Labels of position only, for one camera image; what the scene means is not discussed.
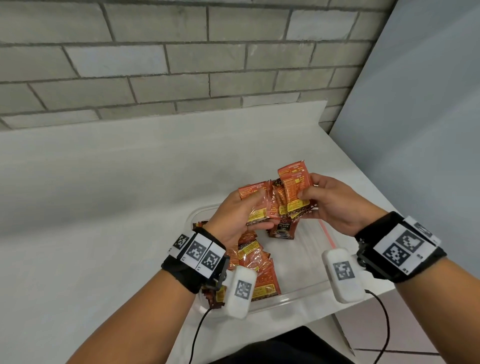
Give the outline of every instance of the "hand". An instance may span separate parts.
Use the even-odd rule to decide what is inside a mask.
[[[338,232],[354,236],[387,212],[356,193],[350,186],[332,177],[310,173],[313,184],[299,192],[302,200],[315,200],[318,210],[303,218],[321,218]]]
[[[245,199],[240,199],[238,190],[233,191],[218,207],[204,229],[221,241],[226,248],[238,242],[247,230],[266,230],[273,227],[272,222],[259,222],[246,226],[248,216],[253,208],[265,198],[265,190],[261,189]]]

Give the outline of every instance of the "black cable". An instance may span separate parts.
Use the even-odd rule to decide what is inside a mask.
[[[382,308],[384,309],[384,312],[385,312],[385,319],[387,320],[387,340],[385,341],[385,345],[384,347],[380,350],[380,353],[378,354],[377,358],[375,359],[375,361],[373,362],[373,364],[377,364],[378,361],[380,360],[380,358],[382,357],[382,355],[384,354],[387,346],[388,346],[388,343],[390,342],[390,319],[388,318],[388,313],[387,313],[387,309],[385,308],[382,300],[375,294],[373,293],[372,291],[369,291],[369,290],[365,290],[365,292],[367,292],[368,294],[371,294],[373,297],[375,297],[377,299],[377,301],[380,303],[380,305],[382,306]]]
[[[190,355],[190,361],[188,362],[188,364],[192,364],[193,349],[195,348],[195,340],[197,340],[197,335],[198,335],[198,331],[200,330],[200,326],[202,325],[202,322],[204,321],[205,317],[207,316],[207,314],[208,314],[211,310],[212,310],[212,308],[209,308],[209,309],[207,310],[207,312],[204,313],[204,316],[203,316],[202,319],[200,320],[200,324],[198,324],[197,332],[195,332],[195,337],[193,338],[192,354]]]

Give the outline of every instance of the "plastic container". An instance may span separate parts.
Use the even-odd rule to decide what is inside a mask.
[[[186,221],[185,228],[191,229],[194,222],[210,219],[217,208],[218,205],[213,205],[193,211]],[[298,298],[330,288],[322,263],[322,253],[332,249],[332,246],[318,220],[301,220],[293,240],[269,238],[266,231],[256,232],[259,243],[272,255],[282,294],[252,302],[249,313],[288,304]],[[200,292],[195,298],[193,309],[204,313],[208,307],[207,300]],[[223,308],[212,310],[208,314],[209,318],[225,316]]]

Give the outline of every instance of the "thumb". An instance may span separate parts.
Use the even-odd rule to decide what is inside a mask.
[[[257,192],[251,194],[247,198],[243,199],[242,204],[246,208],[254,208],[255,206],[261,204],[264,198],[265,198],[265,190],[262,188]]]
[[[310,186],[301,190],[297,197],[300,200],[317,200],[322,202],[326,198],[327,191],[325,188]]]

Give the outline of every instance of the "white table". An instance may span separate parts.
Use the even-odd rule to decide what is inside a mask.
[[[391,204],[318,126],[325,102],[0,133],[0,358],[63,363],[154,273],[196,208],[305,159]],[[356,252],[353,238],[335,235]],[[375,293],[390,282],[362,276]],[[330,290],[245,320],[204,321],[206,363],[344,309]],[[188,361],[191,312],[169,363]]]

